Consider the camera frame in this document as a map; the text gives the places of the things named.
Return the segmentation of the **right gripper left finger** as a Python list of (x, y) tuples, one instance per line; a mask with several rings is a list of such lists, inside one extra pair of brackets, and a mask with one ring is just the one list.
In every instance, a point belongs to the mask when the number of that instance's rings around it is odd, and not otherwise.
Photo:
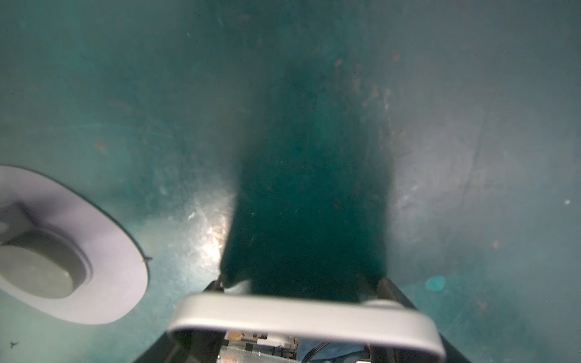
[(162, 334), (136, 362), (217, 362), (225, 338), (224, 331), (176, 326), (176, 321), (181, 321), (185, 316), (184, 306), (191, 305), (188, 302), (190, 298), (187, 296), (178, 304), (169, 331)]

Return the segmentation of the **phone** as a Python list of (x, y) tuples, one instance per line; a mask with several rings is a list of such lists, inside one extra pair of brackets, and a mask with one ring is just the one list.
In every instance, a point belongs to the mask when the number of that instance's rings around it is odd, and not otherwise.
[(434, 322), (392, 300), (355, 304), (216, 292), (190, 296), (178, 327), (367, 343), (422, 352), (436, 362), (446, 359)]

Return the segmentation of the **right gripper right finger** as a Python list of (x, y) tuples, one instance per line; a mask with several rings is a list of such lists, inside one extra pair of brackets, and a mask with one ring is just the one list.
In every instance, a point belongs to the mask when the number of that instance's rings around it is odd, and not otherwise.
[[(381, 278), (377, 286), (377, 295), (381, 299), (394, 300), (407, 309), (417, 310), (412, 301), (389, 278)], [(440, 333), (444, 349), (446, 350), (445, 363), (471, 363), (452, 343)]]

